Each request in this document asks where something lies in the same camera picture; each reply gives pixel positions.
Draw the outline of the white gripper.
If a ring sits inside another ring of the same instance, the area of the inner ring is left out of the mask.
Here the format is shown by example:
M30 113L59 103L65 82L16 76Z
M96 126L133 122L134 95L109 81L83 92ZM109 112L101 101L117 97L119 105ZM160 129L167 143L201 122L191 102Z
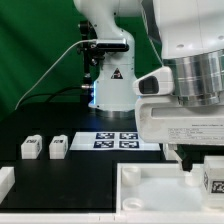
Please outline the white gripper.
M136 127L149 143L224 145L224 104L199 107L181 106L172 96L175 89L171 69L163 66L133 83L138 96ZM177 155L183 171L193 168L192 158L181 145Z

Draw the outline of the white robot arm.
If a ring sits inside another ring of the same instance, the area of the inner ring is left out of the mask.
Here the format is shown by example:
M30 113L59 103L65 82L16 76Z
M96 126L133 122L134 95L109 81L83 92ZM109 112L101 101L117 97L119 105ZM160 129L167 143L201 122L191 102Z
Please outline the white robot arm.
M224 0L73 1L96 35L92 108L133 112L185 171L187 148L224 145Z

